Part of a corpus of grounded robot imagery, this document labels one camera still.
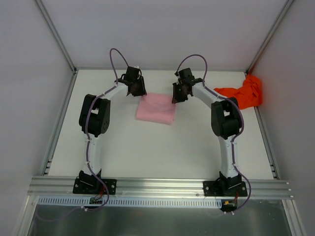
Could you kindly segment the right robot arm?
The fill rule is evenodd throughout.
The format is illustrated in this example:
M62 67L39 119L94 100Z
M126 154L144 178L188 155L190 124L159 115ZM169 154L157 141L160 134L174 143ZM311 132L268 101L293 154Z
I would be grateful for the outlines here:
M244 120L234 97L224 97L208 88L204 80L195 78L190 68L175 72L177 82L173 83L172 103L181 103L189 96L196 97L211 109L211 128L218 137L221 154L219 179L213 184L214 194L226 196L236 192L242 184L237 168L237 137L244 129Z

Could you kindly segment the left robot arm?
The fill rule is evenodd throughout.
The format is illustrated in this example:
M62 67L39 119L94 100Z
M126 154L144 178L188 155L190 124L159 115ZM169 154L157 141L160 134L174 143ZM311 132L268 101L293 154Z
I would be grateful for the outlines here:
M110 124L111 100L117 95L134 97L147 94L141 69L129 66L106 92L84 97L79 125L85 135L85 161L73 187L74 194L105 192L101 179L101 143Z

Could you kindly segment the pink t shirt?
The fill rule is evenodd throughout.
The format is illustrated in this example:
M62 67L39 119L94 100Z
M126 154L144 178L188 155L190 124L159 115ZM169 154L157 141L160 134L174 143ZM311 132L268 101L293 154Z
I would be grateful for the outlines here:
M139 100L136 119L171 125L175 112L176 105L172 103L171 95L148 93Z

